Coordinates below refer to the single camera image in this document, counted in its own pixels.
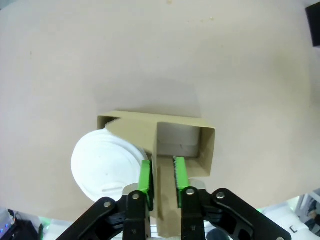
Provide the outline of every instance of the bolt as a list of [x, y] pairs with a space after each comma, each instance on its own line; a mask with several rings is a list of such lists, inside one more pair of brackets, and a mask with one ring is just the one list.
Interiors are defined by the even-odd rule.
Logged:
[[110, 207], [111, 206], [111, 202], [107, 201], [103, 204], [103, 206], [105, 206], [106, 208]]
[[133, 198], [134, 200], [137, 200], [137, 199], [139, 199], [139, 198], [140, 198], [140, 196], [139, 196], [139, 194], [138, 194], [138, 193], [136, 193], [136, 194], [133, 194], [132, 198]]
[[218, 193], [216, 194], [216, 198], [217, 198], [217, 199], [224, 199], [225, 196], [226, 196], [226, 195], [225, 195], [223, 192], [218, 192]]
[[186, 191], [186, 194], [189, 195], [189, 196], [191, 196], [191, 195], [195, 194], [195, 190], [189, 188], [189, 189]]

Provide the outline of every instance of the beige tabletop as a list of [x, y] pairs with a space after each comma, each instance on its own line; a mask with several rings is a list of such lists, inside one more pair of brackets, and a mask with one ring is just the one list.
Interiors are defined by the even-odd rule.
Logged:
[[0, 11], [0, 206], [75, 220], [75, 144], [111, 110], [216, 127], [208, 191], [320, 187], [320, 53], [302, 0], [19, 0]]

